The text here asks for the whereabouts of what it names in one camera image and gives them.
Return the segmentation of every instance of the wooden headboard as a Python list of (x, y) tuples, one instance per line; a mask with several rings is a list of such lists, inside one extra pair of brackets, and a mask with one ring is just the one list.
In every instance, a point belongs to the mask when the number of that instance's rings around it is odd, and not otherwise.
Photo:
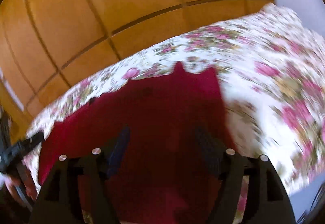
[(3, 0), (0, 67), (24, 113), (35, 117), (100, 69), (200, 26), (257, 12), (272, 1)]

